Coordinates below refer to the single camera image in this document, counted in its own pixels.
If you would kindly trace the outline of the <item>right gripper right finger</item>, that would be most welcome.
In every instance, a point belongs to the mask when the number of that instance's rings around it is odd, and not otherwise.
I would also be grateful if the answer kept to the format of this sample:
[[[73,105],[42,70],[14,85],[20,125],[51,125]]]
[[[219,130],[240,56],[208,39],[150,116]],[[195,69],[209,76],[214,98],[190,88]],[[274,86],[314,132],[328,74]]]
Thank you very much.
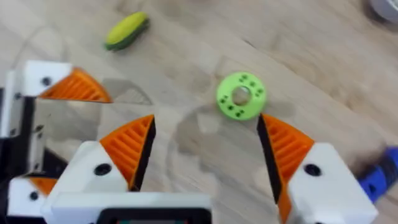
[[[379,212],[338,151],[260,114],[257,133],[281,223],[372,223]]]

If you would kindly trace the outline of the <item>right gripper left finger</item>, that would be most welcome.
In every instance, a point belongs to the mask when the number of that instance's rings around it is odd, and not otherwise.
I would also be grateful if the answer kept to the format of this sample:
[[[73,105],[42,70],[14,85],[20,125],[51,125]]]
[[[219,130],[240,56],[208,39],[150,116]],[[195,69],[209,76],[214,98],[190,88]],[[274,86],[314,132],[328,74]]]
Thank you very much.
[[[52,187],[44,207],[148,207],[156,195],[139,190],[155,135],[154,115],[148,115],[99,141],[84,142]]]

